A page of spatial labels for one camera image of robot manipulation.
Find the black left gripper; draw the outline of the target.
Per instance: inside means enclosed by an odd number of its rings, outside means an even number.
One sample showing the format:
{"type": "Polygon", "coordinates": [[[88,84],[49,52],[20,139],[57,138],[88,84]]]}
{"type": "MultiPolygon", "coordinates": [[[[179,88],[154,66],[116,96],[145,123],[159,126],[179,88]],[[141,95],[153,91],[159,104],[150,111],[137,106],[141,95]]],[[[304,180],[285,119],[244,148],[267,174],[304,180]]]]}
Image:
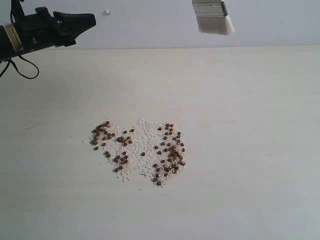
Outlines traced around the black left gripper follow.
{"type": "Polygon", "coordinates": [[[75,38],[96,26],[92,13],[50,14],[46,7],[38,7],[34,14],[25,15],[15,22],[24,51],[38,51],[50,47],[69,47],[76,44],[75,38]]]}

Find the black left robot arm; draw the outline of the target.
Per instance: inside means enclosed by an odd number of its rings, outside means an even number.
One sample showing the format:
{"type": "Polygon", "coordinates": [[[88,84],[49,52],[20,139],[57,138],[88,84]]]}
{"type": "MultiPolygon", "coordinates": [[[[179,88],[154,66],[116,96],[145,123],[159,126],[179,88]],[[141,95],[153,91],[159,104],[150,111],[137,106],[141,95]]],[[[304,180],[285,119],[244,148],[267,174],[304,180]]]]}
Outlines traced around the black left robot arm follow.
{"type": "Polygon", "coordinates": [[[50,14],[37,7],[34,14],[14,15],[15,22],[0,26],[0,60],[8,60],[50,47],[69,47],[76,38],[96,26],[92,13],[50,14]]]}

